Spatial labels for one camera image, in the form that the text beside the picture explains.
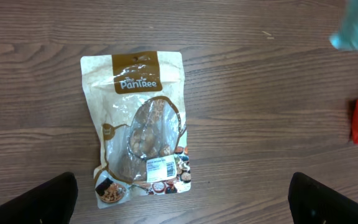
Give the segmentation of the brown snack pouch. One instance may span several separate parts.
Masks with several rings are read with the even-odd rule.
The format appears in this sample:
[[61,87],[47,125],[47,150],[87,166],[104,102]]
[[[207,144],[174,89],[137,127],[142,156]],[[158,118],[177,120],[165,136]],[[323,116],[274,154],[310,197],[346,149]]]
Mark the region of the brown snack pouch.
[[84,56],[82,87],[100,147],[99,208],[187,192],[191,167],[179,52]]

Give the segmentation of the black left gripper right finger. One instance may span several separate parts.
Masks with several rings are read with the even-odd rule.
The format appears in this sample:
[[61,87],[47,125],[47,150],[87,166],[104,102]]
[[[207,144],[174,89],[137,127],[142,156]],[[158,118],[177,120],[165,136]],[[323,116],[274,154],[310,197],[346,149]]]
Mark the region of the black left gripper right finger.
[[358,203],[312,179],[295,172],[288,190],[294,224],[358,224]]

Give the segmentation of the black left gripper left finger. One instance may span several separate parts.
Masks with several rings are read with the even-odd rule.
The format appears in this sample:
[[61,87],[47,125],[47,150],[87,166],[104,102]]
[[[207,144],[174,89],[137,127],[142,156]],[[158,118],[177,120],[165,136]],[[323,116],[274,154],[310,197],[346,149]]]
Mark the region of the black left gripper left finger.
[[0,223],[68,224],[77,196],[74,174],[64,172],[0,205]]

